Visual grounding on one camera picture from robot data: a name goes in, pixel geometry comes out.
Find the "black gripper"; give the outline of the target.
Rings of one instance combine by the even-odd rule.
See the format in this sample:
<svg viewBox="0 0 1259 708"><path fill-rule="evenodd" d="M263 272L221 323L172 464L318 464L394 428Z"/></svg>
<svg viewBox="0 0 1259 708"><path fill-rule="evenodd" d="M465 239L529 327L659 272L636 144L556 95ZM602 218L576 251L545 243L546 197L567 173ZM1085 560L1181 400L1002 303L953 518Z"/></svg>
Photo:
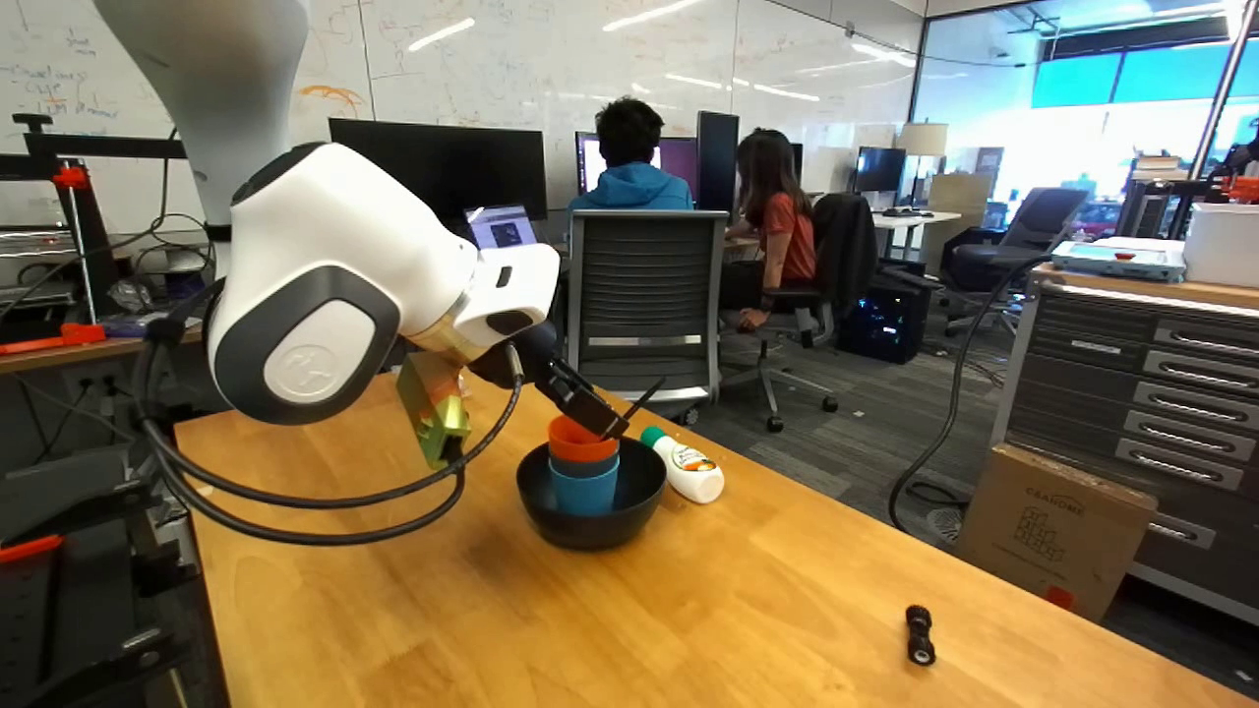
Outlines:
<svg viewBox="0 0 1259 708"><path fill-rule="evenodd" d="M587 431L623 438L630 417L619 413L577 371L559 363L556 350L559 331L553 323L538 323L478 358L471 372L500 391L534 380L534 391Z"/></svg>

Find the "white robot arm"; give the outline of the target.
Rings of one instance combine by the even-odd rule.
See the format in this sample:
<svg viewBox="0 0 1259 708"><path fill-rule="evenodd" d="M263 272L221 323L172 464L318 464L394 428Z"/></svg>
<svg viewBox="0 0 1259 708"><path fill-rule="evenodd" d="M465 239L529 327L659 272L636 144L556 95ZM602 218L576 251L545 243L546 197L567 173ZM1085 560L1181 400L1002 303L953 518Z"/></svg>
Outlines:
<svg viewBox="0 0 1259 708"><path fill-rule="evenodd" d="M627 417L546 344L559 251L480 247L344 140L284 136L310 0L96 0L168 112L221 243L221 396L276 425L344 413L400 344L532 380L596 438Z"/></svg>

